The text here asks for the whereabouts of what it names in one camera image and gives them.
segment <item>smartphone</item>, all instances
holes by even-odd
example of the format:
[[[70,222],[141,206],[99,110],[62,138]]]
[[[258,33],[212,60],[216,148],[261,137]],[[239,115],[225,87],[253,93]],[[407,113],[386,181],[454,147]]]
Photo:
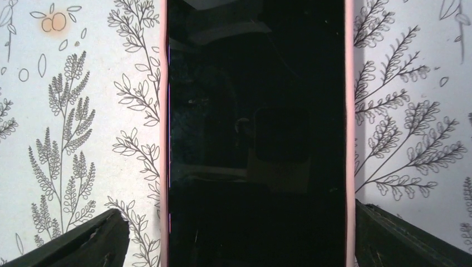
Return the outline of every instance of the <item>smartphone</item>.
[[[336,1],[168,0],[163,266],[345,266]]]

